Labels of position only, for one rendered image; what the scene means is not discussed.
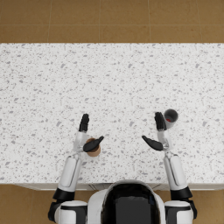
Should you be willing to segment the brown cup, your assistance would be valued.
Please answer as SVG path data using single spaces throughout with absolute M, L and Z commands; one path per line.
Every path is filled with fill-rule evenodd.
M 87 140 L 87 142 L 93 142 L 95 139 L 93 137 L 89 138 Z M 90 156 L 90 157 L 97 157 L 101 152 L 101 146 L 98 145 L 97 147 L 95 147 L 93 150 L 89 151 L 87 154 Z

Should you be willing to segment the robot body dark round torso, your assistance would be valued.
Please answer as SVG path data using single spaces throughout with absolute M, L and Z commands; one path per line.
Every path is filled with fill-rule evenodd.
M 87 224 L 166 224 L 165 204 L 142 181 L 117 181 L 90 197 Z

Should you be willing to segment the grey cup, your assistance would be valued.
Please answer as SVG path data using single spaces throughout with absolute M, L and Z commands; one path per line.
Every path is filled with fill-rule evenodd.
M 176 110 L 170 108 L 164 112 L 164 121 L 165 121 L 167 129 L 172 128 L 178 119 L 179 119 L 179 114 L 177 113 Z

